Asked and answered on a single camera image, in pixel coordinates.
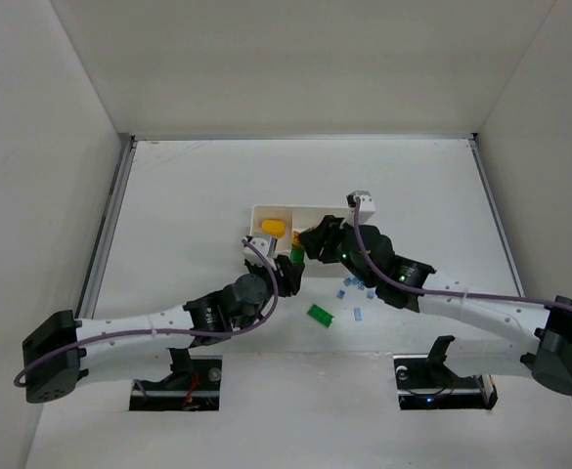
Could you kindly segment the yellow and green lego stack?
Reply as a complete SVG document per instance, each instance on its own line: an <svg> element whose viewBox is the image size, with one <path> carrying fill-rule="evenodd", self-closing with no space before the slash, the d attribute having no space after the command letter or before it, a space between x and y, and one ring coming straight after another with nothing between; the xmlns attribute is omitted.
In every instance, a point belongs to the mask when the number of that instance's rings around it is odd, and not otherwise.
<svg viewBox="0 0 572 469"><path fill-rule="evenodd" d="M315 244L313 228L294 230L292 232L290 261L294 264L304 263L306 259L315 260Z"/></svg>

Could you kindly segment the yellow oval butterfly lego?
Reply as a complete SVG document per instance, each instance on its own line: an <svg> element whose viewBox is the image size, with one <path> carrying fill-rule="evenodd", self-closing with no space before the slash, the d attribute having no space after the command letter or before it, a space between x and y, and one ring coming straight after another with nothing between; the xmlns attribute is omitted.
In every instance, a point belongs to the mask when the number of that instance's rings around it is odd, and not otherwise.
<svg viewBox="0 0 572 469"><path fill-rule="evenodd" d="M265 219L260 223L263 234L281 239L286 235L286 223L277 219Z"/></svg>

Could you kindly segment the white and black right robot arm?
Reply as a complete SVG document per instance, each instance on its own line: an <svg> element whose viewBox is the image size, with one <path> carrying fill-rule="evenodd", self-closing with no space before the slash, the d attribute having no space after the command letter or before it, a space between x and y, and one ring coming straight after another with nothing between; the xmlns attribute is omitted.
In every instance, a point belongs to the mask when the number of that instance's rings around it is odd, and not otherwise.
<svg viewBox="0 0 572 469"><path fill-rule="evenodd" d="M439 336L427 356L431 367L457 377L528 377L572 396L571 299L532 300L477 292L428 264L396 254L391 240L378 228L353 226L332 215L299 234L298 240L308 258L341 264L395 309L456 320L490 333L490 338L479 340Z"/></svg>

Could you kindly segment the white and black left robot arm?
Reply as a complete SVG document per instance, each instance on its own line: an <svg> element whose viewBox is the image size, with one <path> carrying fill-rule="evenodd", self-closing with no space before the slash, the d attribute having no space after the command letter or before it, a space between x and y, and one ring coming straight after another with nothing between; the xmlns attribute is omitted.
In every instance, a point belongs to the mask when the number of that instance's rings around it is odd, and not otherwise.
<svg viewBox="0 0 572 469"><path fill-rule="evenodd" d="M14 384L30 404L61 399L82 384L149 378L181 371L183 352L247 334L296 295L305 270L286 255L268 265L246 262L246 274L220 290L158 313L116 320L77 319L70 310L46 318L22 341Z"/></svg>

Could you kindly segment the white three-compartment container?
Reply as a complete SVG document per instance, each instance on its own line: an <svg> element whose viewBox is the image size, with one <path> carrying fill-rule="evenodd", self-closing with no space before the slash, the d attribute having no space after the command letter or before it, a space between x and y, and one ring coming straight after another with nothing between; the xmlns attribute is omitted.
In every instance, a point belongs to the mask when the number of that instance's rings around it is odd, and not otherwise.
<svg viewBox="0 0 572 469"><path fill-rule="evenodd" d="M275 267L275 259L278 256L287 256L290 259L292 232L294 230L306 230L319 225L326 215L343 218L350 213L348 205L345 208L326 206L305 205L255 205L251 211L249 235L263 234L260 223L265 219L277 219L286 223L286 235L278 239L275 258L267 259L272 267ZM262 264L263 257L256 251L256 258L247 259L252 264ZM308 277L338 277L343 268L340 264L322 264L319 261L306 259L304 274Z"/></svg>

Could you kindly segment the green flat lego plate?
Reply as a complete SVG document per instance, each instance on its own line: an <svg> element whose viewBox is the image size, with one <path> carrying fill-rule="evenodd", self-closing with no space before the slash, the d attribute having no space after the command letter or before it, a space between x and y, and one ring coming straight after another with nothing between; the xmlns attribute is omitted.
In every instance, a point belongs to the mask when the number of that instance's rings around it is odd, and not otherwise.
<svg viewBox="0 0 572 469"><path fill-rule="evenodd" d="M325 328L331 327L334 321L334 315L316 304L309 308L307 316Z"/></svg>

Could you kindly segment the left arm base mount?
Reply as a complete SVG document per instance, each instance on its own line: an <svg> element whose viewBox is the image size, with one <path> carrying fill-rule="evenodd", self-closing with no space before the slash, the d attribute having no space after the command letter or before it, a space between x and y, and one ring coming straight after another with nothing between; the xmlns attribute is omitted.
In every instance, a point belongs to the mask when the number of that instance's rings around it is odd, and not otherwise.
<svg viewBox="0 0 572 469"><path fill-rule="evenodd" d="M206 412L220 408L223 360L171 350L169 373L160 381L134 381L129 411Z"/></svg>

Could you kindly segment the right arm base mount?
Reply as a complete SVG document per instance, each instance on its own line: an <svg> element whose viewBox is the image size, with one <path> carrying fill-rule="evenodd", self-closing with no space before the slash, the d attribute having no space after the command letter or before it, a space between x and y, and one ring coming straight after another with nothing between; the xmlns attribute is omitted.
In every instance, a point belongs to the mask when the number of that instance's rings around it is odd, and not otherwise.
<svg viewBox="0 0 572 469"><path fill-rule="evenodd" d="M440 336L426 355L394 355L397 399L401 410L492 410L498 391L490 375L460 377L446 366L455 341Z"/></svg>

